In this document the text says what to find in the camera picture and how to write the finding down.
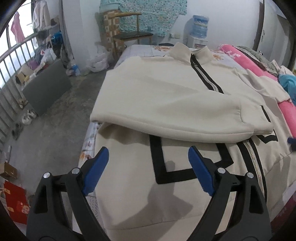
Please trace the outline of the pink floral blanket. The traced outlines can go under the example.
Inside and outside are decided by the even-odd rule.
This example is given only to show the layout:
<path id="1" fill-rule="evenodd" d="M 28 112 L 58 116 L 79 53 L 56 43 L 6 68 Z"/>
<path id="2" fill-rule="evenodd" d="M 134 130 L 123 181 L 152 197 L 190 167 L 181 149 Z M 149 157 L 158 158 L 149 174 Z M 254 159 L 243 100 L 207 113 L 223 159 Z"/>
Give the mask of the pink floral blanket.
<path id="1" fill-rule="evenodd" d="M 295 105 L 289 94 L 278 83 L 278 79 L 270 73 L 263 71 L 250 58 L 231 45 L 223 44 L 219 47 L 219 50 L 227 54 L 246 70 L 247 76 L 250 77 L 249 86 L 253 87 L 264 97 L 271 97 L 276 100 L 292 137 L 295 138 Z"/>

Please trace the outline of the white water dispenser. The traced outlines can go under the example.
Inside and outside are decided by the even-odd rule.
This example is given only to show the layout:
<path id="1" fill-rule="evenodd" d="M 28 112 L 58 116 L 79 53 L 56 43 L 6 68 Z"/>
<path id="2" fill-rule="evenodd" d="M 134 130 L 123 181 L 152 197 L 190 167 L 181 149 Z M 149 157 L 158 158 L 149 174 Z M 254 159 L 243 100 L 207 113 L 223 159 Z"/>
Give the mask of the white water dispenser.
<path id="1" fill-rule="evenodd" d="M 187 46 L 193 49 L 200 49 L 207 45 L 208 41 L 206 39 L 199 39 L 192 35 L 188 36 Z"/>

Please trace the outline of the dark grey board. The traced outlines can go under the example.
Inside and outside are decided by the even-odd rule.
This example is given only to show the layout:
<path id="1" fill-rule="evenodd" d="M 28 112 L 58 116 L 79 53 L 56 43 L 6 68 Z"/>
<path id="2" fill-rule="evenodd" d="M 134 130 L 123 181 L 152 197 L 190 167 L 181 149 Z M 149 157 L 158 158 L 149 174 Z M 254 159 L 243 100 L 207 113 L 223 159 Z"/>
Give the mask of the dark grey board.
<path id="1" fill-rule="evenodd" d="M 56 59 L 23 88 L 33 110 L 42 116 L 55 101 L 72 87 L 61 59 Z"/>

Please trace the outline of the dark shoes pair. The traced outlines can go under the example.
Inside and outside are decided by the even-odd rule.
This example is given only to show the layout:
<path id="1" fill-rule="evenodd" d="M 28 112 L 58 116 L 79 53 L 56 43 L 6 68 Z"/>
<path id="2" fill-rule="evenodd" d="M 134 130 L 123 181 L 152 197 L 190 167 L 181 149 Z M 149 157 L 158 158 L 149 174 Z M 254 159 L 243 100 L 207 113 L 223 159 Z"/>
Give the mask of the dark shoes pair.
<path id="1" fill-rule="evenodd" d="M 15 127 L 11 130 L 11 135 L 14 140 L 17 140 L 20 136 L 20 133 L 23 130 L 23 125 L 21 122 L 15 123 Z"/>

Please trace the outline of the white sneakers pair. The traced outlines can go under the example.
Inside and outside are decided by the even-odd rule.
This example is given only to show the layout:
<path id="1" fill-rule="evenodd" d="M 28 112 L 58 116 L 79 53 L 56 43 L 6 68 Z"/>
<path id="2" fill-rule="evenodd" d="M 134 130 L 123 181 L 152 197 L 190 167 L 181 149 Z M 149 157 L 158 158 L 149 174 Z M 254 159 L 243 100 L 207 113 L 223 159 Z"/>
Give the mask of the white sneakers pair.
<path id="1" fill-rule="evenodd" d="M 32 109 L 28 109 L 27 112 L 22 116 L 22 123 L 24 125 L 30 125 L 36 117 L 36 112 Z"/>

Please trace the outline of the white plastic bag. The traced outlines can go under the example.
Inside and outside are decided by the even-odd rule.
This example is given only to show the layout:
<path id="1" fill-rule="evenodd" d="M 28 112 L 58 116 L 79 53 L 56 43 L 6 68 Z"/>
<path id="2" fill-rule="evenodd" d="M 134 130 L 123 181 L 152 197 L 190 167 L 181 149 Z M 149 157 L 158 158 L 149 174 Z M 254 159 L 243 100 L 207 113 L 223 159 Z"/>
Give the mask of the white plastic bag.
<path id="1" fill-rule="evenodd" d="M 109 63 L 112 61 L 112 54 L 107 51 L 107 49 L 98 43 L 96 45 L 97 47 L 97 53 L 94 55 L 93 58 L 87 60 L 86 62 L 86 68 L 93 72 L 97 73 L 103 70 L 106 70 L 109 68 Z"/>

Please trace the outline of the teal floral wall cloth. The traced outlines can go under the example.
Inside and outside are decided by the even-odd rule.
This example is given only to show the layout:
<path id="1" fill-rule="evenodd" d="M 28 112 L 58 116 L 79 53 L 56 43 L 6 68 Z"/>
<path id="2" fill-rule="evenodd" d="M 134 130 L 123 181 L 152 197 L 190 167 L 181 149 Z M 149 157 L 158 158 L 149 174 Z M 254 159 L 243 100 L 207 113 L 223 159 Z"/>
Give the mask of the teal floral wall cloth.
<path id="1" fill-rule="evenodd" d="M 187 1 L 101 1 L 100 8 L 119 5 L 121 12 L 139 12 L 139 29 L 165 37 L 179 15 L 187 13 Z"/>

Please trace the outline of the grey patterned pillow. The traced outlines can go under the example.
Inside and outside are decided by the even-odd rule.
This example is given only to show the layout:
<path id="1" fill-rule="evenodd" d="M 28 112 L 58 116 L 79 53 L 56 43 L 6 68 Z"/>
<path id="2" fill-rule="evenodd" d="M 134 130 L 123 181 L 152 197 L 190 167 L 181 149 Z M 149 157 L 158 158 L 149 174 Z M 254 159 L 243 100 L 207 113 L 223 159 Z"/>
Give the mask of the grey patterned pillow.
<path id="1" fill-rule="evenodd" d="M 236 46 L 236 49 L 238 49 L 240 52 L 242 52 L 244 55 L 250 58 L 262 70 L 267 71 L 275 77 L 279 76 L 279 71 L 276 69 L 276 67 L 263 55 L 245 46 Z"/>

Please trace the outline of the wooden chair black seat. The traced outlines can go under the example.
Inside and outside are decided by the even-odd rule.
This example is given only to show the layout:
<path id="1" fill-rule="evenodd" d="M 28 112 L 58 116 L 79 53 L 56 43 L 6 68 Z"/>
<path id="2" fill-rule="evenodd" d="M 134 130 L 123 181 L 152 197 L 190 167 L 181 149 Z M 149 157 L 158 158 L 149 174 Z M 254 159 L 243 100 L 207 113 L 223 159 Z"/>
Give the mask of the wooden chair black seat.
<path id="1" fill-rule="evenodd" d="M 140 28 L 139 28 L 140 15 L 142 15 L 142 13 L 140 12 L 118 12 L 118 13 L 112 13 L 108 16 L 109 19 L 124 18 L 127 16 L 136 16 L 136 20 L 137 20 L 137 29 L 135 31 L 120 32 L 119 34 L 116 34 L 112 37 L 113 45 L 114 45 L 114 54 L 116 59 L 118 59 L 118 45 L 124 44 L 125 42 L 137 40 L 137 44 L 139 45 L 141 39 L 148 38 L 149 45 L 152 45 L 152 37 L 154 34 L 150 32 L 140 31 Z"/>

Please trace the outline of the cardboard box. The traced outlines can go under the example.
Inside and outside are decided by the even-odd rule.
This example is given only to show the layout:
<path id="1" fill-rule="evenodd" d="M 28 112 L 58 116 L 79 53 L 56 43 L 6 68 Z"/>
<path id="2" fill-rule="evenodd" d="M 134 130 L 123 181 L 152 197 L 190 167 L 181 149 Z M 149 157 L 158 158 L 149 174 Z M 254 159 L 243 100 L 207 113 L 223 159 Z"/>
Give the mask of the cardboard box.
<path id="1" fill-rule="evenodd" d="M 17 169 L 11 166 L 8 162 L 0 163 L 0 176 L 6 180 L 10 178 L 17 179 L 18 172 Z"/>

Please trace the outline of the pink hanging garment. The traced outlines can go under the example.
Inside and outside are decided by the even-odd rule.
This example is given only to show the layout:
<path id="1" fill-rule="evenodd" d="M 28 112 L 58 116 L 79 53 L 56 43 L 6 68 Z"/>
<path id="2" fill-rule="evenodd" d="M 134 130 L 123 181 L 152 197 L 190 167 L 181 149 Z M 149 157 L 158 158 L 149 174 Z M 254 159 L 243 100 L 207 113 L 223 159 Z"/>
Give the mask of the pink hanging garment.
<path id="1" fill-rule="evenodd" d="M 24 41 L 25 36 L 20 25 L 20 15 L 18 12 L 16 12 L 14 15 L 13 22 L 11 24 L 11 32 L 15 36 L 15 40 L 17 43 L 21 43 Z"/>

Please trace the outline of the metal balcony railing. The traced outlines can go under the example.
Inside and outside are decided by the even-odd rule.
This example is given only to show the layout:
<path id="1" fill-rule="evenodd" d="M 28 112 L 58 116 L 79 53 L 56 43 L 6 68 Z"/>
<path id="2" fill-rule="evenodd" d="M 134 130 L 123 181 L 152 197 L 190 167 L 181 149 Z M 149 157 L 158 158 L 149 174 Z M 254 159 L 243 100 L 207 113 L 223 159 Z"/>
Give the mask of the metal balcony railing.
<path id="1" fill-rule="evenodd" d="M 36 37 L 36 33 L 28 36 L 1 55 L 1 147 L 21 112 L 19 100 L 23 98 L 23 94 L 16 83 L 16 75 L 24 64 L 34 58 L 38 47 L 34 43 Z"/>

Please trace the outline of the blue patterned quilt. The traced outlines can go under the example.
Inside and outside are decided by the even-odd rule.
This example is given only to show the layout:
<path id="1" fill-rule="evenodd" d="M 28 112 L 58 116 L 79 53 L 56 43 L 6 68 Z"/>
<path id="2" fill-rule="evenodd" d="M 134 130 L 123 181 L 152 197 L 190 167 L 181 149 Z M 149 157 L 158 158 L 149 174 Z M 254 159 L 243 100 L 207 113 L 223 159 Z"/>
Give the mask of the blue patterned quilt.
<path id="1" fill-rule="evenodd" d="M 290 95 L 293 104 L 296 105 L 296 77 L 295 75 L 281 74 L 278 78 L 280 85 Z"/>

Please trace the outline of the white hanging garment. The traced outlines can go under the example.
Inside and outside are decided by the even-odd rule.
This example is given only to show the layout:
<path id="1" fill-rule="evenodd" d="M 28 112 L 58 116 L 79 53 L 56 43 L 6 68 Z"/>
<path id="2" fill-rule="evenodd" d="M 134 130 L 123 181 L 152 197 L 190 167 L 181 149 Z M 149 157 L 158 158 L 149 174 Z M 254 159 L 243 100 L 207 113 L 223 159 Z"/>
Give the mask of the white hanging garment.
<path id="1" fill-rule="evenodd" d="M 44 30 L 51 26 L 51 18 L 46 1 L 37 1 L 33 11 L 33 29 Z"/>

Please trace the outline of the red gift bag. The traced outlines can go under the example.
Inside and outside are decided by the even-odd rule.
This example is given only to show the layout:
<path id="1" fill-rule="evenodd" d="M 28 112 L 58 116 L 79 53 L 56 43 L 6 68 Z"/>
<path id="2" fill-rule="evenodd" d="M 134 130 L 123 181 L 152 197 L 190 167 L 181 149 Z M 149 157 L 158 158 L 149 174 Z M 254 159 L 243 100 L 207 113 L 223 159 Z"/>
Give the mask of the red gift bag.
<path id="1" fill-rule="evenodd" d="M 9 181 L 5 181 L 4 194 L 11 219 L 14 222 L 26 225 L 30 207 L 27 202 L 25 189 Z"/>

